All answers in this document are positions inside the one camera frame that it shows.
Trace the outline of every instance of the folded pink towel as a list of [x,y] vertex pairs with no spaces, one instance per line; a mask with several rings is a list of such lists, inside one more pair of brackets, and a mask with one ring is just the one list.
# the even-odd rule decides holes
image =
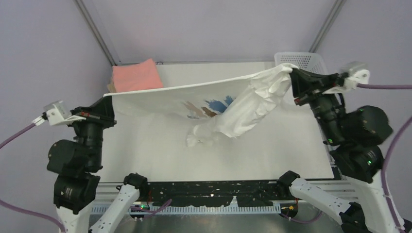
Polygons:
[[113,66],[112,78],[116,92],[140,91],[163,87],[156,64],[152,59],[131,66]]

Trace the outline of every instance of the purple cable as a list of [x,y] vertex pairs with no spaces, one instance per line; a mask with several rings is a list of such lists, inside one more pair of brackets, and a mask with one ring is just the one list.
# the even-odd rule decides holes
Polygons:
[[386,89],[386,90],[401,90],[412,89],[412,85],[370,85],[370,84],[358,84],[359,88],[365,89]]
[[148,217],[152,217],[153,215],[159,213],[160,211],[163,211],[164,209],[166,209],[170,204],[172,203],[172,200],[169,199],[167,202],[165,202],[159,209],[157,210],[145,210],[145,209],[141,209],[139,207],[131,207],[132,210],[139,210],[142,212],[147,212],[147,213],[152,213],[148,216],[145,216],[144,218],[148,218]]
[[[397,144],[397,142],[399,141],[399,138],[401,137],[401,135],[403,134],[403,132],[407,129],[407,127],[411,124],[412,122],[412,116],[405,122],[405,124],[400,128],[400,130],[396,133],[395,137],[393,138],[389,148],[388,148],[388,152],[386,153],[386,157],[385,157],[385,162],[383,163],[383,168],[380,174],[380,177],[382,179],[382,187],[383,187],[383,193],[386,196],[389,196],[389,189],[388,189],[388,184],[386,183],[386,169],[388,168],[388,164],[389,164],[389,160],[392,156],[392,152],[394,151],[394,148]],[[395,208],[394,205],[392,204],[392,200],[390,197],[386,198],[386,201],[388,202],[388,206],[389,206],[389,210],[391,211],[392,214],[392,218],[394,219],[394,222],[396,224],[397,227],[403,227],[400,225],[400,222],[398,220],[398,218],[396,217],[396,212],[395,212]]]
[[[18,136],[22,135],[23,133],[27,132],[29,129],[33,128],[34,126],[36,126],[36,125],[32,123],[29,126],[27,126],[26,128],[24,128],[24,129],[20,130],[19,132],[17,132],[15,135],[7,138],[4,142],[2,142],[0,144],[0,149],[3,148],[5,145],[7,145],[9,142],[16,139]],[[62,233],[66,232],[63,224],[60,223],[59,220],[53,218],[52,216],[44,215],[44,214],[34,212],[34,211],[31,211],[31,210],[25,210],[25,209],[19,208],[17,206],[11,205],[9,203],[6,203],[3,200],[0,200],[0,205],[7,208],[7,209],[14,210],[14,211],[22,213],[22,214],[32,215],[32,216],[35,216],[35,217],[39,217],[39,218],[43,218],[45,220],[48,220],[48,221],[56,224],[60,228],[60,231]]]
[[[322,214],[323,214],[323,212],[319,211],[318,215],[316,217],[314,217],[312,220],[309,220],[309,221],[301,221],[301,220],[297,220],[297,219],[294,219],[294,218],[291,218],[291,221],[296,222],[296,223],[300,223],[300,224],[311,224],[311,223],[314,223],[317,220],[319,220],[321,218]],[[280,215],[282,215],[285,218],[289,218],[286,214],[280,214]]]

